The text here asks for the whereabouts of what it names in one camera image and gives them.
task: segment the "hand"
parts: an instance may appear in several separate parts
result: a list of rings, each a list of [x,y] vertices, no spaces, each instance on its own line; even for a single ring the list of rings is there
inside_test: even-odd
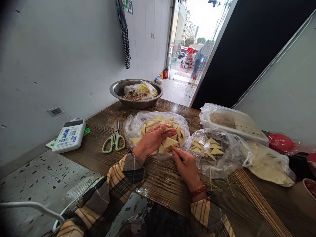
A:
[[[175,146],[171,146],[171,149],[179,174],[184,179],[190,192],[192,193],[202,188],[201,180],[198,177],[195,156]]]
[[[157,124],[152,126],[133,149],[133,152],[140,163],[144,164],[147,157],[159,147],[164,139],[177,133],[175,128],[164,132],[165,127],[170,128],[170,125]]]

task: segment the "white wall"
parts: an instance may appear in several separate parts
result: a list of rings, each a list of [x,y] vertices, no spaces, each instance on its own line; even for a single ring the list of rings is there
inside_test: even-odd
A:
[[[10,6],[1,28],[0,125],[7,128],[0,127],[0,167],[57,136],[71,118],[88,118],[113,104],[113,82],[154,80],[165,65],[171,5],[137,0],[133,15],[125,13],[129,69],[115,0],[24,0]],[[47,110],[57,106],[65,113],[53,118]]]
[[[236,109],[266,131],[316,147],[316,15]]]

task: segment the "bowl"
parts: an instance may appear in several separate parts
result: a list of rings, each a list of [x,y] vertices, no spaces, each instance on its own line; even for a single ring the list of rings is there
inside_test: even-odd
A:
[[[125,86],[130,86],[136,83],[141,83],[142,81],[146,81],[149,84],[151,84],[156,90],[158,95],[152,99],[147,99],[147,100],[139,100],[139,101],[133,101],[131,99],[126,99],[123,98],[122,96],[124,96],[124,87]],[[116,97],[117,99],[119,99],[119,101],[122,102],[122,104],[126,105],[127,107],[133,108],[133,109],[146,109],[149,108],[151,106],[154,106],[157,102],[157,100],[163,95],[164,90],[162,89],[162,87],[160,85],[158,85],[157,83],[154,83],[152,81],[147,81],[147,80],[136,80],[136,79],[128,79],[128,80],[122,80],[122,81],[118,81],[113,83],[110,86],[110,93]]]
[[[289,188],[288,194],[305,214],[316,220],[316,198],[312,195],[311,189],[315,193],[316,182],[305,178]]]

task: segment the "scissors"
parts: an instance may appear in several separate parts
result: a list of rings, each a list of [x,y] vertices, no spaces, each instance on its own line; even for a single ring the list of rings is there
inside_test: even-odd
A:
[[[120,139],[120,138],[122,138],[122,139],[123,139],[123,142],[124,142],[124,144],[123,144],[123,146],[122,146],[121,148],[119,148],[119,139]],[[109,141],[111,141],[111,147],[110,147],[110,149],[109,149],[108,151],[105,151],[105,150],[104,150],[104,149],[105,149],[105,146],[106,146],[106,144],[107,144]],[[116,150],[116,151],[119,151],[119,150],[122,150],[123,148],[125,148],[125,139],[124,139],[123,136],[121,136],[121,135],[119,134],[119,122],[118,122],[118,121],[116,121],[116,123],[115,123],[115,128],[114,128],[114,133],[113,133],[113,135],[110,136],[110,137],[105,141],[105,143],[103,144],[102,153],[110,153],[110,152],[112,151],[112,148],[114,147],[114,145],[115,145],[115,150]]]

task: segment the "plastic food container lid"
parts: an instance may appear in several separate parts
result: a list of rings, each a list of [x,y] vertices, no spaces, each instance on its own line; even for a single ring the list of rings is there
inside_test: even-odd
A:
[[[239,110],[206,103],[201,107],[200,120],[203,127],[215,126],[249,140],[268,145],[269,139],[251,117]]]

